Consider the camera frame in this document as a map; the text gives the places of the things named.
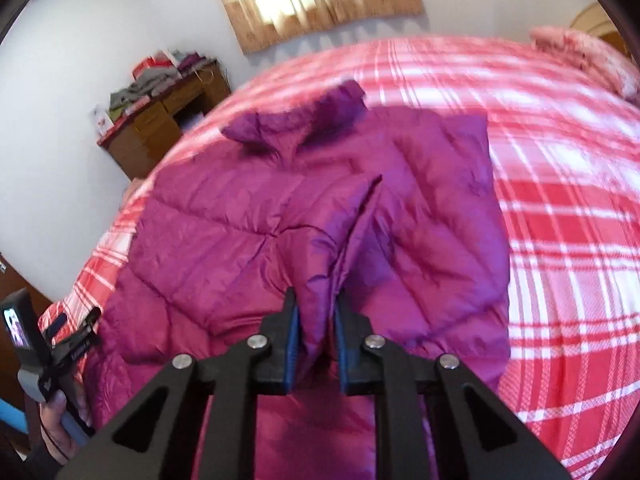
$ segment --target blue object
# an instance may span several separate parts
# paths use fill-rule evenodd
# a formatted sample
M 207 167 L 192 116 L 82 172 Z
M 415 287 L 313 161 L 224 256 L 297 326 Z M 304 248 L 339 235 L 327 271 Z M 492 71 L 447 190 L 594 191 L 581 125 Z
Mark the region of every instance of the blue object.
M 28 434 L 27 418 L 24 416 L 24 413 L 18 408 L 14 408 L 7 402 L 4 402 L 2 399 L 0 399 L 0 420 L 7 423 L 14 428 L 14 430 Z

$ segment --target jacket collar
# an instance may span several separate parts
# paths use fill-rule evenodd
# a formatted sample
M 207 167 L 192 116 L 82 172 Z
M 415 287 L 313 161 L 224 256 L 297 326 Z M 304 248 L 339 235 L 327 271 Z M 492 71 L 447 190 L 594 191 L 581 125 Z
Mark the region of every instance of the jacket collar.
M 270 134 L 303 130 L 298 145 L 335 132 L 347 126 L 364 111 L 364 90 L 355 81 L 347 81 L 329 90 L 316 101 L 293 110 L 263 114 L 248 112 L 232 121 L 222 130 L 222 134 L 231 140 L 252 146 L 275 150 L 268 141 Z

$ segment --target pink pillow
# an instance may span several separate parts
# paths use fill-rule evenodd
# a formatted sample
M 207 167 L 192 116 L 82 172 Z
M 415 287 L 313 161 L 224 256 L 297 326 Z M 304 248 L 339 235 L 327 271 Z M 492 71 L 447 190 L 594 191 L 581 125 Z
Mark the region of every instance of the pink pillow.
M 560 57 L 623 99 L 633 103 L 639 101 L 640 70 L 599 38 L 561 27 L 537 27 L 530 36 L 535 49 Z

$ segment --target metal screw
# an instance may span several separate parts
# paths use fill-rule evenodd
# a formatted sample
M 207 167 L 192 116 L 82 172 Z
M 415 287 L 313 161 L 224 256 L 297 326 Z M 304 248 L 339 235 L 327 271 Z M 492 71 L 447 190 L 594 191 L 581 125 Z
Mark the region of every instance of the metal screw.
M 373 335 L 368 335 L 365 339 L 364 339 L 364 344 L 368 347 L 371 348 L 373 350 L 377 350 L 382 348 L 386 343 L 385 338 L 383 338 L 381 335 L 377 335 L 377 334 L 373 334 Z
M 193 364 L 193 357 L 188 354 L 178 354 L 174 357 L 174 360 L 171 361 L 171 364 L 174 365 L 174 368 L 178 368 L 178 370 L 184 370 Z
M 440 356 L 440 366 L 447 370 L 455 370 L 460 366 L 460 359 L 453 354 L 444 354 Z
M 253 348 L 254 350 L 259 350 L 260 348 L 264 348 L 267 346 L 269 340 L 266 336 L 262 334 L 252 335 L 249 339 L 246 340 L 246 343 L 249 345 L 249 348 Z

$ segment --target wooden door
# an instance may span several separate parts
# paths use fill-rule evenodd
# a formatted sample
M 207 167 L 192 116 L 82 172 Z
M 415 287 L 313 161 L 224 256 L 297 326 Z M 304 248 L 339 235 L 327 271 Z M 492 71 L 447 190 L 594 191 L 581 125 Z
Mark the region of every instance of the wooden door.
M 12 292 L 25 287 L 29 289 L 36 314 L 40 316 L 51 301 L 25 281 L 0 253 L 0 301 Z M 24 410 L 24 393 L 17 379 L 19 369 L 20 363 L 15 356 L 14 346 L 7 331 L 2 327 L 0 328 L 0 397 L 16 408 Z

